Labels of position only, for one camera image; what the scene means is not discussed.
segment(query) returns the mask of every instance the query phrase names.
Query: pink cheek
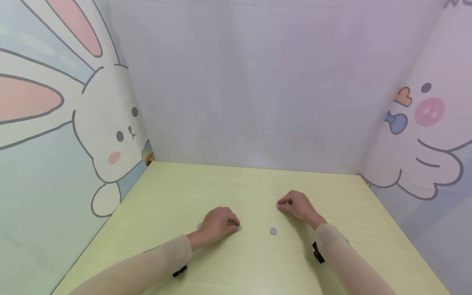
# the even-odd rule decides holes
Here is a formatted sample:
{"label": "pink cheek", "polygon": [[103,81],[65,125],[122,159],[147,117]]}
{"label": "pink cheek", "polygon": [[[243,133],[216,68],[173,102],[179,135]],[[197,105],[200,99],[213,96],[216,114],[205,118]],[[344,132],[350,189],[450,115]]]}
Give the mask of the pink cheek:
{"label": "pink cheek", "polygon": [[441,99],[430,97],[416,106],[414,120],[420,126],[432,126],[442,119],[445,111],[446,105]]}
{"label": "pink cheek", "polygon": [[110,165],[115,165],[118,162],[119,158],[121,157],[120,152],[112,152],[110,156],[108,156],[108,163]]}

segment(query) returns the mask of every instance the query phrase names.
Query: black buckle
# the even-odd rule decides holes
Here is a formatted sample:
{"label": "black buckle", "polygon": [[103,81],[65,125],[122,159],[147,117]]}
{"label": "black buckle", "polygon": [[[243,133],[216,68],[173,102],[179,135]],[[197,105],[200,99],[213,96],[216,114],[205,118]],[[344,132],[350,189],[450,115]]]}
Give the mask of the black buckle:
{"label": "black buckle", "polygon": [[324,263],[325,260],[323,258],[323,256],[320,254],[320,252],[318,251],[318,247],[316,245],[316,242],[313,242],[313,245],[312,245],[313,249],[315,250],[315,252],[313,252],[313,255],[315,255],[316,259],[318,260],[319,263]]}
{"label": "black buckle", "polygon": [[173,277],[173,278],[176,278],[176,277],[180,276],[181,274],[183,274],[186,270],[187,270],[187,266],[184,266],[184,267],[182,267],[180,270],[174,272],[174,273],[172,274],[172,277]]}

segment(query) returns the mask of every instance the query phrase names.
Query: forearm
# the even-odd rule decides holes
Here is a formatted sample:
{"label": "forearm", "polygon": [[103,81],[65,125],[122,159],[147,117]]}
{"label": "forearm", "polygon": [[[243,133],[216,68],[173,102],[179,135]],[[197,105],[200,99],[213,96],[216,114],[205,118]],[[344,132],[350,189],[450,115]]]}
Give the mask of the forearm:
{"label": "forearm", "polygon": [[190,240],[178,236],[99,272],[70,295],[140,295],[156,282],[180,270],[191,257]]}
{"label": "forearm", "polygon": [[349,245],[341,232],[330,224],[321,224],[314,231],[320,254],[331,267],[349,295],[394,295],[394,290]]}

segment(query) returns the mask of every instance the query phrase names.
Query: light yellow table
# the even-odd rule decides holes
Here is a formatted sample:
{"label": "light yellow table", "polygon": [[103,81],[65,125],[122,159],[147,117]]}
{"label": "light yellow table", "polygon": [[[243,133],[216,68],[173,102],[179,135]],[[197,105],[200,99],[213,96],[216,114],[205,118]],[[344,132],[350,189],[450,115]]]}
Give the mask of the light yellow table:
{"label": "light yellow table", "polygon": [[359,176],[153,162],[54,295],[194,231],[217,206],[229,206],[243,230],[195,252],[183,275],[146,294],[343,294],[314,258],[308,227],[275,208],[291,189],[305,192],[399,295],[449,294]]}

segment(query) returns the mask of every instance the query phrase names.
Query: wall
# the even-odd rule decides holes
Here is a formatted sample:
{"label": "wall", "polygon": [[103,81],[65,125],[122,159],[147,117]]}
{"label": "wall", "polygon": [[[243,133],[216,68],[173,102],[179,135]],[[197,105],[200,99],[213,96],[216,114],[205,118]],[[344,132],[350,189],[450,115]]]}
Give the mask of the wall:
{"label": "wall", "polygon": [[0,1],[0,294],[50,294],[151,152],[109,10],[76,2]]}
{"label": "wall", "polygon": [[453,295],[472,294],[472,1],[449,0],[364,178]]}
{"label": "wall", "polygon": [[110,7],[156,159],[351,174],[441,9],[436,0]]}

